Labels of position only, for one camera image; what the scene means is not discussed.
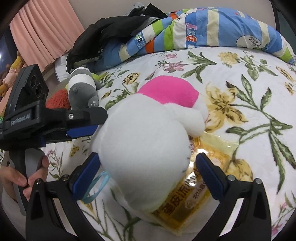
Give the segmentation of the person's left hand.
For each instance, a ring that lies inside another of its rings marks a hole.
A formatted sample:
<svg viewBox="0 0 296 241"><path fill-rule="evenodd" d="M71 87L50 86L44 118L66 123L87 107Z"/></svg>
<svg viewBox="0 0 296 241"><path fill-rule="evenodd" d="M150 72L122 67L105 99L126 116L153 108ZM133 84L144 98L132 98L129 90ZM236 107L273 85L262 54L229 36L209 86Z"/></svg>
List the person's left hand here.
<svg viewBox="0 0 296 241"><path fill-rule="evenodd" d="M24 188L23 195L27 201L30 199L30 195L37 179L42 179L44 182L48 176L49 160L47 156L43 156L42 165L37 172L32 174L29 178L26 178L19 171L11 168L10 166L1 167L1 182L6 193L10 198L16 200L14 191L14 184Z"/></svg>

